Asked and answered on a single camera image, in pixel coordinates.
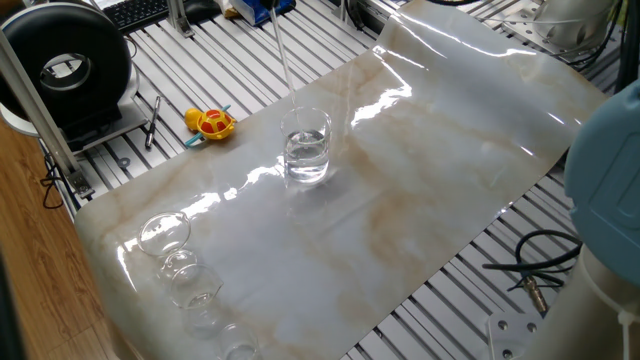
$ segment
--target water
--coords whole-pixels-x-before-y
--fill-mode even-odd
[[[237,344],[227,352],[225,360],[258,360],[260,353],[251,344]]]
[[[315,130],[294,131],[287,137],[284,160],[293,180],[315,183],[324,178],[329,167],[327,139]]]

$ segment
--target metal rod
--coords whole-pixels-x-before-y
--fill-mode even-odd
[[[81,198],[91,195],[91,189],[86,181],[78,161],[71,153],[67,142],[62,138],[51,114],[38,95],[36,88],[31,83],[31,79],[22,67],[18,56],[13,51],[9,40],[0,31],[0,74],[4,77],[9,88],[14,93],[20,106],[31,120],[33,126],[38,131],[38,135],[47,145],[47,149],[60,168],[64,176],[69,179],[71,185],[78,192]]]

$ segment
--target wooden floor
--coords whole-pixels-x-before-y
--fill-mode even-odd
[[[0,253],[30,359],[117,360],[69,215],[42,206],[46,168],[36,140],[0,120],[0,144]]]

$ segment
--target metal post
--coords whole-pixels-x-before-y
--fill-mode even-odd
[[[69,179],[71,186],[80,198],[86,198],[93,194],[94,190],[91,189],[80,171],[78,161],[71,153],[67,142],[62,138],[51,114],[49,114],[2,30],[0,30],[0,74],[9,84],[9,88],[15,94],[27,114],[27,118],[31,120],[38,135],[47,145],[53,159],[60,167],[60,171]]]
[[[169,6],[169,24],[178,30],[182,36],[193,36],[193,30],[191,30],[189,20],[187,20],[182,0],[167,0],[167,5]]]

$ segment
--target keyboard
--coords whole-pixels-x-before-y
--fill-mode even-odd
[[[116,24],[118,30],[128,34],[167,17],[167,0],[126,0],[102,9]]]

